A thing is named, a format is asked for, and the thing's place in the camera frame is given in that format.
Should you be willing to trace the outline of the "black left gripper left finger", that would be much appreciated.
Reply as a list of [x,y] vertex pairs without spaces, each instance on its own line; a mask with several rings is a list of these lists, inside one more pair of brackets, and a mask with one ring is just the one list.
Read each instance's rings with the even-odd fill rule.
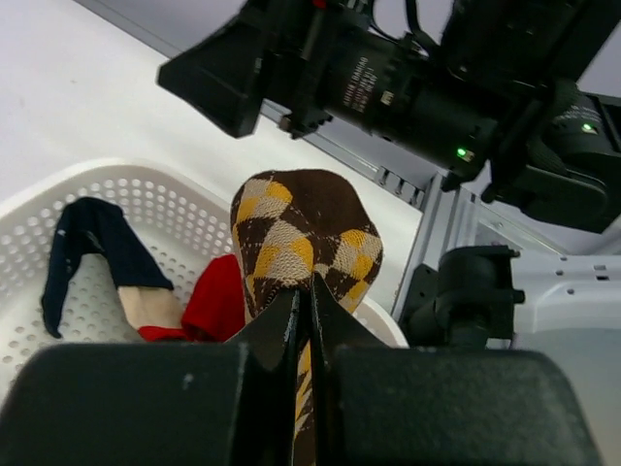
[[5,465],[288,465],[301,295],[224,344],[60,344],[1,411]]

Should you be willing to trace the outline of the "brown yellow argyle sock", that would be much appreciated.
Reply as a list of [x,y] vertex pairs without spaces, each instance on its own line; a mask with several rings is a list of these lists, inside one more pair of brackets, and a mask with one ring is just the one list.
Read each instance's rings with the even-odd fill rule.
[[247,343],[272,373],[268,417],[289,465],[342,465],[339,350],[376,347],[355,311],[376,280],[383,243],[355,188],[321,169],[265,171],[234,196]]

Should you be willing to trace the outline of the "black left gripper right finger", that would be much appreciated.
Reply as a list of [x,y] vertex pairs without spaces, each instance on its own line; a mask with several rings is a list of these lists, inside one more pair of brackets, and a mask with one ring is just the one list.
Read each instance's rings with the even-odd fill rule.
[[572,386],[547,356],[386,346],[325,281],[310,292],[320,465],[598,465]]

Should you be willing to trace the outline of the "navy sock red toe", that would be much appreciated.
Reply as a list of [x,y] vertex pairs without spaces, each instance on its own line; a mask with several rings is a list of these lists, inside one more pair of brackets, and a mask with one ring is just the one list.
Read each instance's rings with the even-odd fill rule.
[[94,197],[67,205],[55,226],[41,298],[43,323],[51,336],[61,337],[69,285],[87,257],[101,262],[103,271],[95,276],[104,281],[125,321],[144,339],[180,336],[183,308],[174,284],[129,225],[124,211]]

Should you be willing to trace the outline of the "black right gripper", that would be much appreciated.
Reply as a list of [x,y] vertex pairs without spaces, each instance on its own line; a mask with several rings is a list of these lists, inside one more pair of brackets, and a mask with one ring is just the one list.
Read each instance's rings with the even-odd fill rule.
[[266,98],[288,112],[279,127],[300,139],[339,117],[370,130],[378,67],[372,1],[263,1],[241,9],[192,48],[159,67],[157,84],[233,138],[250,135]]

